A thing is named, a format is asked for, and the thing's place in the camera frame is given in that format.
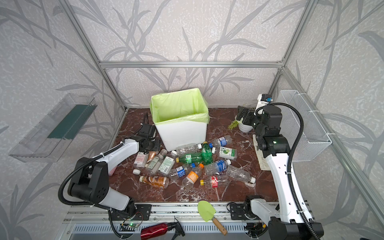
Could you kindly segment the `brown label tea bottle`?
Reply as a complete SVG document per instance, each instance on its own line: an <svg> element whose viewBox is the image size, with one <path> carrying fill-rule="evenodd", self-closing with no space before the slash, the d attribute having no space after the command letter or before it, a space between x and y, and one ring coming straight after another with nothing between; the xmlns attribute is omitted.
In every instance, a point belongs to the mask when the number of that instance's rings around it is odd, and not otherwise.
<svg viewBox="0 0 384 240"><path fill-rule="evenodd" d="M156 151L150 151L148 153L147 164L149 164L158 153L159 152L156 152Z"/></svg>

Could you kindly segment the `pink label square bottle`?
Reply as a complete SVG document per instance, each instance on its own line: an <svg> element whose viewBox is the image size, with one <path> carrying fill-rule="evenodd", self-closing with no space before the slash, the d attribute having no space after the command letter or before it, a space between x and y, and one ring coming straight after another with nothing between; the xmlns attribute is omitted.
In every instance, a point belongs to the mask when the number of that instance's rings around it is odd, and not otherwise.
<svg viewBox="0 0 384 240"><path fill-rule="evenodd" d="M134 168L143 168L145 167L147 160L148 160L149 154L145 154L143 152L138 152L135 161L134 161Z"/></svg>

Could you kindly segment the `grey label clear bottle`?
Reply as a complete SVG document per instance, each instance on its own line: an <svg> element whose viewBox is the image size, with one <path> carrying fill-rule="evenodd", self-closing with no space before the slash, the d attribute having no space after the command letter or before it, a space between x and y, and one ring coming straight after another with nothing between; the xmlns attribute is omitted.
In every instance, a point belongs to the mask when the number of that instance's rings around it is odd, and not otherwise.
<svg viewBox="0 0 384 240"><path fill-rule="evenodd" d="M150 176L154 176L157 171L159 170L161 164L164 161L165 156L167 155L168 151L166 149L162 149L149 163L149 165L146 167L147 174Z"/></svg>

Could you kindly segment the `blue label water bottle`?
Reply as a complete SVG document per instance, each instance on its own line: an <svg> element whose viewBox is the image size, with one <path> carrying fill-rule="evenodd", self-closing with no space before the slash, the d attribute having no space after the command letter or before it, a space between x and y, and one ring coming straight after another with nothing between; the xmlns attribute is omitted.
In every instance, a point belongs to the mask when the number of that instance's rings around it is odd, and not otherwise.
<svg viewBox="0 0 384 240"><path fill-rule="evenodd" d="M204 166L205 176L209 177L227 170L228 166L231 165L231 160L219 160L214 163Z"/></svg>

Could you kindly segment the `orange label orange cap bottle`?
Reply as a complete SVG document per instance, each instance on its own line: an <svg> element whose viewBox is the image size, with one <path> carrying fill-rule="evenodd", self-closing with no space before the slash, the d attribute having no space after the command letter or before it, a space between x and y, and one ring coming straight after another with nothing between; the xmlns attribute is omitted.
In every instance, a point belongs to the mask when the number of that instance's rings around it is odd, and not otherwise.
<svg viewBox="0 0 384 240"><path fill-rule="evenodd" d="M194 184L203 174L204 165L198 164L188 173L185 179L182 181L183 190L189 191L194 187Z"/></svg>

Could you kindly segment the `red label yellow cap bottle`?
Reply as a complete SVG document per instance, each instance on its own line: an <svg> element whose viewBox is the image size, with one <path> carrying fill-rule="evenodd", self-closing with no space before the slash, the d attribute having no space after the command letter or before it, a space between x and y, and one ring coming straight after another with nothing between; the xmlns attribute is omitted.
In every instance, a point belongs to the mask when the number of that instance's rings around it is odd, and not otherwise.
<svg viewBox="0 0 384 240"><path fill-rule="evenodd" d="M227 187L230 184L230 178L228 176L210 176L205 180L200 180L200 186L207 188L221 188Z"/></svg>

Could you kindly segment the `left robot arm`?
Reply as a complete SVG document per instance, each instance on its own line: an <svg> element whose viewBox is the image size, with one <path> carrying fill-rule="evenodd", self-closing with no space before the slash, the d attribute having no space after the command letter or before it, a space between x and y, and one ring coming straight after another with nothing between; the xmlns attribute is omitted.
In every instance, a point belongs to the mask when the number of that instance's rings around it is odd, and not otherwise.
<svg viewBox="0 0 384 240"><path fill-rule="evenodd" d="M130 156L158 151L160 140L156 138L156 131L154 125L141 124L138 131L110 150L92 158L79 159L75 169L59 187L60 202L68 206L95 206L126 217L134 216L137 212L134 200L113 190L109 176Z"/></svg>

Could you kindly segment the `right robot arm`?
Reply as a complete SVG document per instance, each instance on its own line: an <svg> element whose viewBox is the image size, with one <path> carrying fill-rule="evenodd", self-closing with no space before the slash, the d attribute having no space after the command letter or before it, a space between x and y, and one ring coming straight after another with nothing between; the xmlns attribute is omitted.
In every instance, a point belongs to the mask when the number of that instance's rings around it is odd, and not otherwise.
<svg viewBox="0 0 384 240"><path fill-rule="evenodd" d="M280 133L281 107L292 110L299 119L298 134L292 145ZM272 240L319 240L324 228L308 210L293 168L293 157L304 132L300 112L286 103L270 103L255 110L239 106L236 120L254 129L258 149L270 167L279 200L278 210L261 198L246 200L251 215L267 224Z"/></svg>

